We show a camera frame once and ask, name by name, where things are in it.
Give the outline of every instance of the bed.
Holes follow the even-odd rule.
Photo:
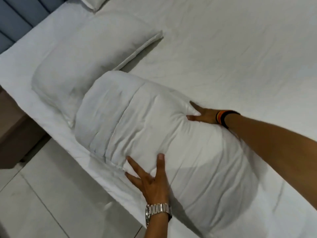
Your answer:
[[[164,31],[123,71],[176,89],[201,105],[235,109],[317,140],[316,0],[108,0],[99,12],[128,11]],[[61,114],[31,90],[37,66],[58,41],[94,13],[68,0],[0,55],[0,85],[18,105],[145,224],[140,196],[77,143]],[[313,237],[317,212],[261,160],[259,182],[277,200],[275,225],[284,237]],[[250,222],[254,217],[244,217]],[[231,224],[218,237],[277,237]],[[177,219],[169,237],[195,237]]]

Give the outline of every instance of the colorful wristband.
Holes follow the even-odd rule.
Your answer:
[[[217,114],[216,114],[216,121],[218,124],[224,126],[225,128],[229,128],[226,123],[224,122],[224,118],[228,115],[228,114],[239,114],[238,112],[236,111],[233,111],[233,110],[221,110],[219,111]]]

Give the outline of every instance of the white pillow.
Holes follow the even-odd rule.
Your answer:
[[[81,0],[87,7],[97,11],[106,0]]]
[[[188,121],[186,114],[199,113],[178,92],[121,71],[107,72],[86,93],[74,133],[95,156],[134,175],[127,155],[155,176],[156,155],[164,153],[175,216],[212,237],[254,200],[257,177],[247,159],[254,153],[225,128]]]
[[[85,93],[97,78],[119,70],[162,31],[122,12],[95,16],[62,40],[36,69],[32,88],[58,108],[72,127]]]

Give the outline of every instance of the headboard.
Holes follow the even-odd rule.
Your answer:
[[[0,0],[0,53],[66,0]]]

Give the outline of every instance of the finger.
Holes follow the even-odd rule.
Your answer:
[[[138,163],[135,162],[130,156],[127,156],[126,159],[128,160],[128,162],[131,165],[131,167],[133,168],[133,170],[137,173],[137,175],[141,179],[147,178],[147,176],[149,176],[149,174],[147,172],[145,172],[144,169],[142,169],[142,167],[140,165],[138,165]]]
[[[165,156],[164,154],[158,154],[156,159],[155,180],[162,180],[162,179],[166,179]]]
[[[209,118],[205,115],[200,115],[200,116],[186,115],[186,117],[189,121],[198,121],[198,122],[209,123]]]
[[[125,176],[130,180],[132,184],[134,184],[135,187],[137,187],[139,190],[142,188],[142,181],[140,178],[134,177],[133,175],[129,174],[128,172],[125,172]]]
[[[203,114],[204,108],[202,108],[199,105],[195,104],[193,101],[189,101],[189,103],[193,106],[194,109],[196,109],[198,112]]]

